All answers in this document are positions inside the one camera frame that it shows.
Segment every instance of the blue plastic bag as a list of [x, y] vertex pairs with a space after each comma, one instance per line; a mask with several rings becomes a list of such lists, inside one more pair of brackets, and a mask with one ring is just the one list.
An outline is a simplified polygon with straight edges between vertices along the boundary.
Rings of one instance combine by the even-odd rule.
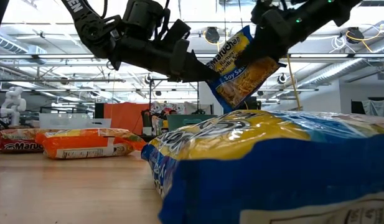
[[384, 223], [384, 118], [234, 111], [144, 147], [163, 224]]

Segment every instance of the table surface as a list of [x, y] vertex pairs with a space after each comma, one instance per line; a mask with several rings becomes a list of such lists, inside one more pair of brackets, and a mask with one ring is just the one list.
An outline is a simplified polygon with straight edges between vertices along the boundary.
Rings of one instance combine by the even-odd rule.
[[161, 202], [139, 152], [65, 161], [0, 154], [0, 224], [159, 223]]

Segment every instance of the large blue and yellow bag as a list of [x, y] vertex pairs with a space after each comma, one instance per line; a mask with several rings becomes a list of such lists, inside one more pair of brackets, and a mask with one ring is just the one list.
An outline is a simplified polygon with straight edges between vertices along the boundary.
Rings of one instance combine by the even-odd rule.
[[250, 27], [246, 26], [230, 38], [218, 54], [206, 64], [221, 77], [209, 80], [213, 95], [222, 105], [225, 113], [236, 110], [251, 96], [279, 67], [270, 57], [261, 58], [249, 66], [236, 68], [235, 60], [252, 40]]
[[384, 118], [234, 111], [142, 151], [180, 223], [384, 223]]

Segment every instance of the barcode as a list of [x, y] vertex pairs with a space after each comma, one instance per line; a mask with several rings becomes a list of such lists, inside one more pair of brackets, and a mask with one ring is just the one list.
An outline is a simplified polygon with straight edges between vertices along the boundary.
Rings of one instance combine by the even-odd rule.
[[102, 156], [103, 149], [66, 150], [63, 152], [62, 159], [81, 159]]

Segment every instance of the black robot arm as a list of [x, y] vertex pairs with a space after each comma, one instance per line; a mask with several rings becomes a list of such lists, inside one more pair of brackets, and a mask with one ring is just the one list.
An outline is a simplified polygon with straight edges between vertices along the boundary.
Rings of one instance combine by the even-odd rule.
[[[73, 17], [81, 41], [98, 58], [108, 58], [116, 70], [121, 62], [126, 62], [167, 75], [175, 82], [197, 82], [219, 76], [199, 62], [193, 51], [187, 52], [190, 27], [177, 20], [168, 29], [170, 10], [153, 0], [129, 0], [123, 18], [106, 19], [87, 0], [62, 1]], [[278, 60], [290, 47], [329, 21], [338, 26], [348, 21], [350, 10], [360, 1], [292, 0], [304, 4], [287, 9], [282, 0], [283, 10], [273, 6], [271, 0], [257, 1], [251, 12], [251, 21], [257, 24], [255, 37], [239, 55], [236, 65], [245, 66], [265, 56]]]
[[84, 45], [96, 57], [107, 58], [116, 70], [125, 62], [167, 75], [175, 82], [197, 82], [219, 76], [199, 62], [193, 51], [187, 52], [189, 41], [185, 38], [190, 27], [177, 20], [168, 29], [170, 11], [155, 1], [129, 0], [123, 18], [105, 19], [87, 0], [62, 2], [72, 15]]
[[251, 12], [251, 21], [257, 24], [255, 36], [239, 55], [236, 65], [242, 67], [265, 56], [278, 60], [289, 48], [303, 42], [328, 22], [334, 21], [337, 26], [347, 22], [351, 9], [360, 1], [291, 0], [292, 4], [304, 4], [297, 9], [283, 10], [273, 6], [271, 0], [257, 1]]

